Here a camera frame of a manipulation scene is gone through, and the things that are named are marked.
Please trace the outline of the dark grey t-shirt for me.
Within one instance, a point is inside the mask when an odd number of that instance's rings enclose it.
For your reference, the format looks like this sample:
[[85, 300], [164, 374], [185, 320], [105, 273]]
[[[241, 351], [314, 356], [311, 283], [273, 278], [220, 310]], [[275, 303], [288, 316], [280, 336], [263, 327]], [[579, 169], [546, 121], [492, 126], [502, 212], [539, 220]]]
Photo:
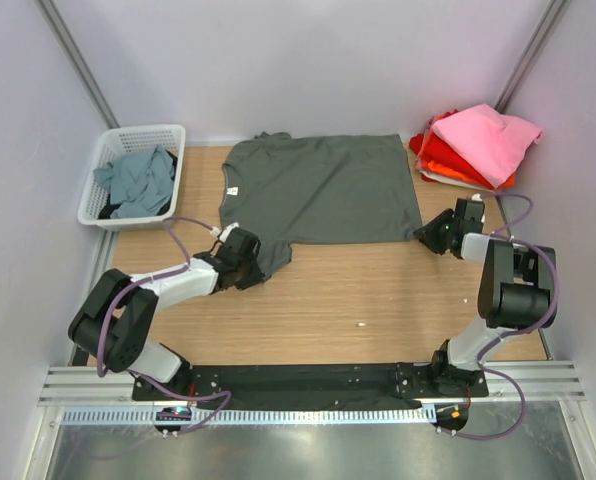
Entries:
[[402, 242], [422, 225], [397, 134], [262, 133], [236, 144], [222, 172], [220, 222], [259, 237], [266, 277], [291, 262], [295, 244]]

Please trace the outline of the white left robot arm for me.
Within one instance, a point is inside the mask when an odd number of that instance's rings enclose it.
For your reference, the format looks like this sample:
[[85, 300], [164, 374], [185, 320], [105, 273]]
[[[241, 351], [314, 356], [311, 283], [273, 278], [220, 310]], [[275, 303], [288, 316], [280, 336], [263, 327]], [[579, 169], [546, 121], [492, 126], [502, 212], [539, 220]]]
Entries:
[[68, 337], [96, 358], [100, 375], [127, 371], [142, 386], [155, 384], [167, 399], [180, 399], [190, 392], [192, 367], [148, 340], [154, 316], [193, 298], [261, 283], [260, 247], [258, 236], [234, 225], [218, 234], [212, 250], [186, 255], [178, 266], [134, 276], [110, 269], [80, 307]]

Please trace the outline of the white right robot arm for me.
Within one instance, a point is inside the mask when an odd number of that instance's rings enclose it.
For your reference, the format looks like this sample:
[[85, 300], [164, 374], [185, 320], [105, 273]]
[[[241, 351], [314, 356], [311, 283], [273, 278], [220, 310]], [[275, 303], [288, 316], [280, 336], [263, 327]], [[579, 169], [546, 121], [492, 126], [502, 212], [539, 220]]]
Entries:
[[559, 297], [555, 250], [486, 234], [485, 197], [460, 198], [414, 232], [431, 252], [452, 253], [482, 266], [477, 314], [447, 339], [431, 362], [412, 368], [411, 380], [425, 396], [458, 397], [484, 386], [484, 367], [502, 344], [555, 320]]

